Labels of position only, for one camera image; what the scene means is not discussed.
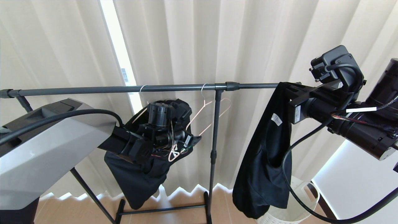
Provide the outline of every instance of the hanging clothes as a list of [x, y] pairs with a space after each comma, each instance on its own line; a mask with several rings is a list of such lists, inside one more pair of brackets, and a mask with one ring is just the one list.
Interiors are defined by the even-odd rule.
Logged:
[[[176, 102], [178, 104], [186, 102], [177, 100], [160, 100], [159, 103], [171, 104]], [[135, 114], [125, 125], [125, 127], [131, 131], [136, 132], [140, 124], [148, 123], [149, 112], [145, 111], [138, 119], [133, 123], [135, 118], [145, 110], [143, 108], [139, 113]], [[183, 114], [177, 111], [177, 118]], [[181, 126], [186, 127], [190, 122], [189, 119], [179, 120]], [[177, 148], [180, 151], [183, 147], [183, 143], [178, 143]], [[143, 164], [133, 164], [126, 160], [118, 157], [112, 152], [106, 152], [104, 160], [119, 184], [127, 202], [132, 209], [139, 209], [146, 200], [148, 200], [159, 188], [159, 186], [166, 180], [167, 172], [170, 166], [178, 160], [186, 157], [193, 151], [193, 148], [188, 148], [185, 153], [179, 155], [175, 160], [169, 162], [168, 156], [154, 157], [152, 156], [147, 162]]]
[[[288, 83], [279, 83], [246, 150], [232, 192], [237, 209], [249, 218], [264, 215], [270, 205], [286, 208], [289, 199], [282, 174], [282, 159], [290, 146], [291, 123], [288, 122], [285, 95]], [[285, 164], [291, 177], [292, 157]]]

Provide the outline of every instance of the curtain fold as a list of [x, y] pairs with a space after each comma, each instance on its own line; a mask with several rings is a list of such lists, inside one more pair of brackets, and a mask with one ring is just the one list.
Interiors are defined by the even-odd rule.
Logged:
[[[368, 83], [366, 99], [390, 58], [398, 57], [396, 0], [313, 1], [114, 1], [138, 85], [301, 82], [315, 86], [310, 61], [343, 44]], [[99, 1], [0, 2], [1, 88], [56, 88], [124, 85]], [[272, 89], [224, 92], [232, 102], [220, 118], [215, 183], [232, 188], [247, 145]], [[203, 105], [196, 92], [140, 93], [144, 105], [180, 98], [195, 114]], [[204, 91], [207, 102], [214, 91]], [[127, 94], [74, 95], [95, 108], [109, 109], [124, 121], [132, 111]], [[28, 97], [33, 108], [66, 96]], [[25, 112], [16, 100], [1, 101], [1, 124]], [[221, 104], [221, 111], [228, 101]], [[194, 134], [213, 122], [210, 104], [192, 124]], [[307, 119], [293, 126], [292, 141], [319, 125]], [[209, 187], [213, 128], [191, 155], [173, 165], [164, 183]], [[311, 180], [343, 142], [326, 129], [293, 150], [293, 175]], [[95, 193], [120, 193], [95, 150], [77, 170]], [[67, 174], [49, 191], [80, 195]]]

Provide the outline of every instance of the clothes rack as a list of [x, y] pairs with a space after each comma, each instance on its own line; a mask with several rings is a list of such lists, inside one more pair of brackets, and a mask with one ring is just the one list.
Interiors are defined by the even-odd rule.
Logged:
[[113, 219], [105, 207], [101, 204], [90, 187], [86, 184], [77, 170], [73, 167], [70, 171], [80, 185], [84, 188], [87, 194], [94, 200], [106, 217], [112, 224], [120, 224], [121, 217], [127, 214], [140, 214], [148, 212], [163, 212], [171, 210], [189, 209], [204, 207], [206, 210], [207, 224], [212, 224], [211, 220], [211, 203], [213, 196], [214, 171], [217, 157], [217, 134], [219, 127], [220, 101], [223, 91], [235, 91], [239, 89], [258, 89], [258, 88], [276, 88], [278, 83], [247, 83], [241, 84], [236, 82], [214, 83], [214, 84], [180, 84], [180, 85], [143, 85], [143, 86], [103, 86], [103, 87], [74, 87], [74, 88], [43, 88], [43, 89], [28, 89], [28, 90], [14, 90], [4, 89], [0, 90], [0, 98], [17, 98], [21, 106], [26, 112], [33, 111], [25, 96], [43, 96], [43, 95], [60, 95], [60, 94], [93, 94], [93, 93], [121, 93], [121, 92], [169, 92], [169, 91], [206, 91], [214, 90], [215, 95], [215, 109], [214, 109], [214, 126], [213, 126], [213, 143], [210, 152], [210, 186], [209, 192], [204, 192], [204, 204], [193, 206], [181, 206], [172, 208], [160, 208], [142, 211], [124, 211], [125, 200], [121, 199], [119, 208], [116, 213], [116, 218]]

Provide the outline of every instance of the white wall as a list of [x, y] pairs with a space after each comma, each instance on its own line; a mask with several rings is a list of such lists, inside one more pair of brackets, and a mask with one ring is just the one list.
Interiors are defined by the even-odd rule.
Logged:
[[[398, 187], [398, 173], [392, 170], [397, 162], [398, 152], [384, 161], [378, 161], [346, 140], [313, 182], [338, 219], [351, 218]], [[397, 207], [398, 198], [359, 223], [398, 223]]]

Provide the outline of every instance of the plastic basket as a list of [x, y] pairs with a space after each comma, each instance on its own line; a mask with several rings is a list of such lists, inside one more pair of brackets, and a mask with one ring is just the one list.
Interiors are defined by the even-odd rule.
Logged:
[[[313, 201], [308, 197], [304, 190], [308, 184], [314, 186], [317, 191], [317, 198]], [[319, 201], [319, 191], [310, 182], [302, 181], [296, 177], [292, 177], [291, 180], [292, 189], [295, 191], [297, 196], [304, 202], [306, 206], [315, 210], [316, 205]], [[287, 203], [287, 209], [281, 209], [271, 206], [267, 213], [256, 220], [257, 224], [297, 224], [308, 218], [310, 213], [307, 212], [301, 205], [296, 201], [292, 194], [289, 195], [289, 202]]]

